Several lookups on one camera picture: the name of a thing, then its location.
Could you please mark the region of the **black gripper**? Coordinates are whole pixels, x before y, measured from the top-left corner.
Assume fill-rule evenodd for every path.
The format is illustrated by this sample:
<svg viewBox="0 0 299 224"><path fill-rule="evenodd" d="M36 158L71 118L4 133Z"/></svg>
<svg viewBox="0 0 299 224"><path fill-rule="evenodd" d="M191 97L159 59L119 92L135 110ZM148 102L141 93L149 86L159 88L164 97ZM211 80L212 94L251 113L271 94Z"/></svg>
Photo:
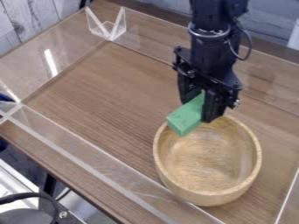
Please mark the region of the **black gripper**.
<svg viewBox="0 0 299 224"><path fill-rule="evenodd" d="M233 109L237 105L243 84L233 64L239 59L240 33L231 24L217 31L196 29L191 24L191 47L173 48L172 68L177 73L180 101L185 104L204 92L201 120L205 123L221 117L225 108Z"/></svg>

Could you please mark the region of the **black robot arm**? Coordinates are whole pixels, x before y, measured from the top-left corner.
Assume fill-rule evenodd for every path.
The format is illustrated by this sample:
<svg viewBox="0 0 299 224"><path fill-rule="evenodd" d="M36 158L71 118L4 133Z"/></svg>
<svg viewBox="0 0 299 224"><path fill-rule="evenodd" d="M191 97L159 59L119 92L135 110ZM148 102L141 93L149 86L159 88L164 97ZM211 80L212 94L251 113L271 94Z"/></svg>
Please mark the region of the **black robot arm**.
<svg viewBox="0 0 299 224"><path fill-rule="evenodd" d="M240 40L251 39L239 18L248 12L248 0L189 0L191 37L188 48L173 48L172 69L177 73L181 103L203 95L200 120L211 123L239 103L243 84L233 72L239 60Z"/></svg>

